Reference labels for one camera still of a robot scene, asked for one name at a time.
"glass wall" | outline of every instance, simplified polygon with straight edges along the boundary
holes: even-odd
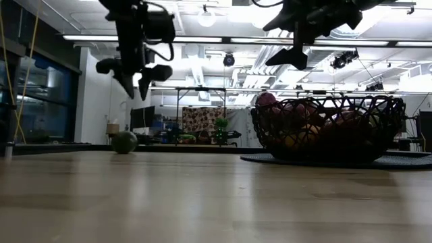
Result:
[[[14,65],[9,63],[9,70],[14,70]],[[9,86],[7,84],[6,64],[0,60],[0,102],[11,103]],[[9,135],[10,112],[5,107],[0,107],[0,142],[7,142]]]
[[[30,74],[24,94],[28,67]],[[18,109],[23,106],[21,126],[27,143],[62,143],[74,138],[76,103],[71,71],[42,57],[21,59]]]

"floor mat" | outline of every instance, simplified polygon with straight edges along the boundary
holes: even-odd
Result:
[[[336,167],[357,169],[432,169],[432,155],[425,157],[403,157],[384,155],[372,163],[324,163],[319,161],[284,161],[271,154],[242,155],[245,161],[273,163],[279,165],[301,165],[314,167]]]

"wooden floor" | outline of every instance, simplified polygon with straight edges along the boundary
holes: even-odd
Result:
[[[0,242],[432,242],[432,173],[82,152],[0,165]]]

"fruit basket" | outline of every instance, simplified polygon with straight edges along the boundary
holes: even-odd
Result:
[[[405,114],[403,100],[387,96],[261,97],[251,111],[254,129],[260,143],[285,160],[373,162],[388,149]]]

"green ball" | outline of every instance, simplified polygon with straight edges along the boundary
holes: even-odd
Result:
[[[135,134],[129,131],[119,132],[111,141],[113,150],[119,154],[128,154],[135,150],[138,139]]]

